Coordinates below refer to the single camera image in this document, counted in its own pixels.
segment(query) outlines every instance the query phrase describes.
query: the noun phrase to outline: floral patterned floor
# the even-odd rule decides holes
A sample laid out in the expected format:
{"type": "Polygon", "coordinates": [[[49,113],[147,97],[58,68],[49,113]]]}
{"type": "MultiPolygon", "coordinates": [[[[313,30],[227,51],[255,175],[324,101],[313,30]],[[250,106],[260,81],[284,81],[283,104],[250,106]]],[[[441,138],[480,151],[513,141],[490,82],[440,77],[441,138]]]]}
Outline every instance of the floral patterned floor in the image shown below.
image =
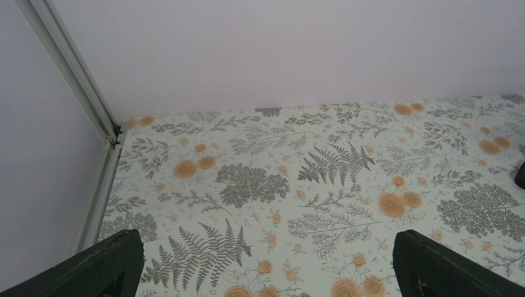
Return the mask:
{"type": "Polygon", "coordinates": [[[525,284],[521,95],[133,119],[100,238],[136,228],[137,295],[400,296],[415,229],[525,284]]]}

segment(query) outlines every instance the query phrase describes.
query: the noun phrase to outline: metal frame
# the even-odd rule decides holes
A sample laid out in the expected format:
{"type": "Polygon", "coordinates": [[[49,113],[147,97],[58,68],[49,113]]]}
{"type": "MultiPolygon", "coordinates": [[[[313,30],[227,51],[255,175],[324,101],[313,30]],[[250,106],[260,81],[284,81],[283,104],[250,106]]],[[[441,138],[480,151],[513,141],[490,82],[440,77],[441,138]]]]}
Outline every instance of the metal frame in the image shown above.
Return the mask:
{"type": "Polygon", "coordinates": [[[120,156],[121,147],[117,145],[120,127],[113,120],[54,6],[47,0],[14,1],[106,142],[105,153],[99,159],[95,181],[85,206],[84,225],[71,243],[71,255],[74,255],[96,243],[120,156]]]}

